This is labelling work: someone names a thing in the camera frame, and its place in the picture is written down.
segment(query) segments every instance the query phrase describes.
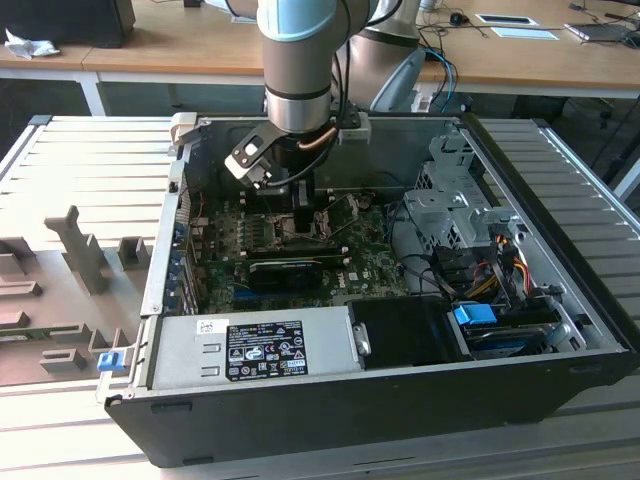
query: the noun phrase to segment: white paper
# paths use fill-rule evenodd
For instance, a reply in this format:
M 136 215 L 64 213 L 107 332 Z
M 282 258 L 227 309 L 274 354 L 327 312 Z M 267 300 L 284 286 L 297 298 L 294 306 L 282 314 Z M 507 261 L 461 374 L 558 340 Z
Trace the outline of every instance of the white paper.
M 7 41 L 4 46 L 16 57 L 31 60 L 33 57 L 44 57 L 46 55 L 56 55 L 60 53 L 56 47 L 48 40 L 27 40 L 13 35 L 9 30 L 5 30 Z
M 499 37 L 503 38 L 527 38 L 530 40 L 558 40 L 553 33 L 547 30 L 536 30 L 533 28 L 506 28 L 491 27 Z

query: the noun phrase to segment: black plastic cover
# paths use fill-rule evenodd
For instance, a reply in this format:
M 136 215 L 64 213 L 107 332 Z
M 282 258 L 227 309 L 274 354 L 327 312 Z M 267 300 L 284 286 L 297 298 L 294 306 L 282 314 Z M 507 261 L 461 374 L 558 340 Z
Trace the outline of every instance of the black plastic cover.
M 352 321 L 365 326 L 371 344 L 366 369 L 465 360 L 441 298 L 367 298 L 352 301 L 349 309 Z

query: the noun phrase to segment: wooden tabletop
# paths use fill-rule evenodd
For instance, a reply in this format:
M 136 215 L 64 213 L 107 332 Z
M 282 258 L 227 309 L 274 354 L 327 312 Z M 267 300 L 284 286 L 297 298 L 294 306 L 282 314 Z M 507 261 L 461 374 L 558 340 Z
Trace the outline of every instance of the wooden tabletop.
M 459 82 L 532 87 L 573 87 L 640 90 L 640 51 L 623 45 L 580 44 L 565 23 L 589 23 L 590 16 L 570 10 L 568 0 L 445 0 L 461 8 L 474 25 L 484 25 L 475 13 L 530 16 L 559 40 L 500 38 L 490 29 L 447 29 L 442 38 L 447 58 L 458 68 Z M 181 1 L 155 3 L 133 0 L 135 29 L 124 48 L 63 46 L 56 57 L 16 59 L 0 49 L 0 67 L 73 68 L 98 72 L 262 76 L 262 47 L 258 28 L 234 24 L 208 5 L 185 9 Z M 589 1 L 601 18 L 605 12 L 630 14 L 633 7 Z M 429 24 L 449 26 L 450 10 L 423 16 Z M 438 45 L 434 33 L 426 33 Z M 428 63 L 420 80 L 441 81 L 442 66 Z
M 488 36 L 484 38 L 474 28 L 447 29 L 443 47 L 457 66 L 461 83 L 640 90 L 640 50 L 620 44 L 581 44 L 567 30 L 551 30 L 562 29 L 565 23 L 591 23 L 589 15 L 567 8 L 568 0 L 446 0 L 446 4 L 462 8 L 476 26 L 486 26 L 476 13 L 528 16 L 540 24 L 532 28 L 548 28 L 559 38 L 500 38 L 487 28 L 482 29 Z M 604 21 L 611 21 L 603 17 L 606 12 L 634 12 L 632 7 L 613 2 L 590 1 L 587 6 Z M 451 11 L 441 9 L 424 15 L 422 21 L 448 25 L 450 15 Z M 435 34 L 425 36 L 438 46 Z M 442 67 L 425 67 L 421 79 L 442 79 Z
M 42 68 L 49 70 L 82 70 L 82 60 L 91 47 L 64 45 L 60 54 L 33 60 L 16 57 L 7 48 L 0 48 L 0 68 Z
M 124 48 L 94 48 L 85 70 L 118 72 L 263 75 L 258 27 L 231 23 L 228 15 L 203 4 L 134 0 L 136 24 Z

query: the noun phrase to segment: black device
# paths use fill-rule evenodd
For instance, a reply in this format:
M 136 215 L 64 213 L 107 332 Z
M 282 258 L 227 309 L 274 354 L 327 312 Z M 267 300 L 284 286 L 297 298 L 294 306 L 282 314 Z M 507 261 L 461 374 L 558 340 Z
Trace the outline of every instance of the black device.
M 640 32 L 630 32 L 627 33 L 624 37 L 622 37 L 623 45 L 626 45 L 629 48 L 640 48 Z
M 467 22 L 469 22 L 469 17 L 460 12 L 453 12 L 449 17 L 449 23 L 454 27 L 459 27 Z
M 30 40 L 119 48 L 133 30 L 131 0 L 0 0 L 0 26 Z

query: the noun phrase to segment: table leg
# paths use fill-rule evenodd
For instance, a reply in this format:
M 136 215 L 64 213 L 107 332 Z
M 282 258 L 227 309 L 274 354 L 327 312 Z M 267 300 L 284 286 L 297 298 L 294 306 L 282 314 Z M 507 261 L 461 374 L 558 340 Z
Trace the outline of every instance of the table leg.
M 79 72 L 76 75 L 76 81 L 82 87 L 91 115 L 94 117 L 111 115 L 103 85 L 96 72 Z

